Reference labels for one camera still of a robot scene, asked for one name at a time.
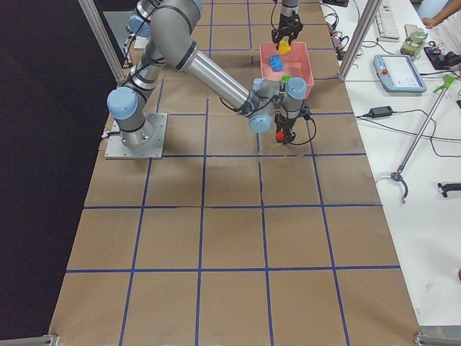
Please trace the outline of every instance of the person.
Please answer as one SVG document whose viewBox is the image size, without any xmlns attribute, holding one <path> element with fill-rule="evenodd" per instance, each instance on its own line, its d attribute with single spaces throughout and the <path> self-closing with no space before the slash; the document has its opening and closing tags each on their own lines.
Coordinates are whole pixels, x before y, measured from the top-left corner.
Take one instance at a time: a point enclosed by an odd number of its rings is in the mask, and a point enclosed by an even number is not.
<svg viewBox="0 0 461 346">
<path fill-rule="evenodd" d="M 445 53 L 461 54 L 461 0 L 452 0 L 432 18 L 422 18 L 426 29 L 436 43 L 442 43 Z"/>
</svg>

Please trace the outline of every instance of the person's arm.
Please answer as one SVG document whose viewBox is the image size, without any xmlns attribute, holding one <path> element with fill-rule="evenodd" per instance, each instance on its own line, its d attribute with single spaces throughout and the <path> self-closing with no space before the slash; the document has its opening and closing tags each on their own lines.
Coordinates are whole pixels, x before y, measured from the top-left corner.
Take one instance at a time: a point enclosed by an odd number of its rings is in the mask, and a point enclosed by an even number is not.
<svg viewBox="0 0 461 346">
<path fill-rule="evenodd" d="M 453 0 L 447 7 L 441 10 L 432 18 L 423 18 L 422 21 L 427 29 L 431 29 L 442 23 L 446 18 L 461 9 L 461 0 Z"/>
</svg>

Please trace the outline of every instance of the yellow object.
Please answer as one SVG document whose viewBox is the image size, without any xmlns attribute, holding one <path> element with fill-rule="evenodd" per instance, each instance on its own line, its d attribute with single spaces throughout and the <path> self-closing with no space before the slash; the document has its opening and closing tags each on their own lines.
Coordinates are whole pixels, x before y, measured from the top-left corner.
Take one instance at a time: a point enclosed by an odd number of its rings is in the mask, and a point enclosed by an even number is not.
<svg viewBox="0 0 461 346">
<path fill-rule="evenodd" d="M 281 40 L 279 44 L 279 54 L 281 56 L 284 56 L 285 54 L 288 54 L 289 52 L 291 52 L 290 45 L 288 44 L 287 41 Z"/>
</svg>

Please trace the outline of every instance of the white table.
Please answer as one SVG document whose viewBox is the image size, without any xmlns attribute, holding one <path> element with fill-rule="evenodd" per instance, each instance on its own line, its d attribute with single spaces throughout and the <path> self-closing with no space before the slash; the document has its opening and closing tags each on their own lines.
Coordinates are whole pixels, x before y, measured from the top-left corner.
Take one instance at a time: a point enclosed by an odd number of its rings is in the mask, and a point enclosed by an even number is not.
<svg viewBox="0 0 461 346">
<path fill-rule="evenodd" d="M 362 13 L 366 0 L 357 0 Z M 395 23 L 402 41 L 404 24 L 424 27 L 409 0 L 391 0 Z M 352 36 L 357 26 L 354 2 L 349 7 L 335 6 L 340 21 L 338 30 Z M 325 14 L 331 12 L 323 6 Z M 375 40 L 373 25 L 367 40 Z M 401 43 L 382 43 L 392 53 L 398 53 Z M 378 81 L 372 66 L 375 54 L 384 54 L 379 47 L 365 48 L 356 59 L 346 78 L 346 87 L 356 116 L 368 113 L 370 108 L 390 105 L 394 110 L 421 108 L 429 111 L 437 95 L 432 91 L 442 85 L 442 75 L 424 79 L 428 91 L 419 96 L 387 93 Z M 416 61 L 421 73 L 433 72 L 425 54 Z M 457 106 L 461 81 L 455 81 L 448 90 L 434 119 L 438 122 L 436 136 L 461 138 L 461 109 Z M 394 115 L 378 120 L 383 125 L 418 132 L 424 121 L 420 112 Z M 383 130 L 358 120 L 360 133 L 375 179 L 395 172 L 403 160 L 413 136 L 404 136 Z M 430 134 L 432 125 L 426 133 Z M 436 142 L 441 154 L 460 155 L 461 143 Z M 443 198 L 437 191 L 438 182 L 461 182 L 461 158 L 439 158 L 434 155 L 428 140 L 421 140 L 403 172 L 409 186 L 407 203 L 400 198 L 403 188 L 390 179 L 377 181 L 377 189 L 384 206 L 396 251 L 406 279 L 408 291 L 421 326 L 461 325 L 461 282 L 457 271 L 461 268 L 461 192 Z"/>
</svg>

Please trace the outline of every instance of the red plastic container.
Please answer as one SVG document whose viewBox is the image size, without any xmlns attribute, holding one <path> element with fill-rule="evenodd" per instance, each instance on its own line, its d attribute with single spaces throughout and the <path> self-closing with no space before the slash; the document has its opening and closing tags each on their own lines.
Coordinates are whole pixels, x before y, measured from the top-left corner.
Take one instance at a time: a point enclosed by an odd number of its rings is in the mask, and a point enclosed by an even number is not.
<svg viewBox="0 0 461 346">
<path fill-rule="evenodd" d="M 280 56 L 283 62 L 283 70 L 273 71 L 269 59 L 271 56 Z M 310 91 L 314 86 L 314 77 L 310 69 L 308 49 L 304 42 L 292 42 L 291 52 L 281 56 L 272 42 L 261 43 L 259 45 L 259 57 L 261 59 L 262 78 L 279 81 L 283 76 L 301 77 L 308 85 L 308 91 L 305 98 L 307 99 Z"/>
</svg>

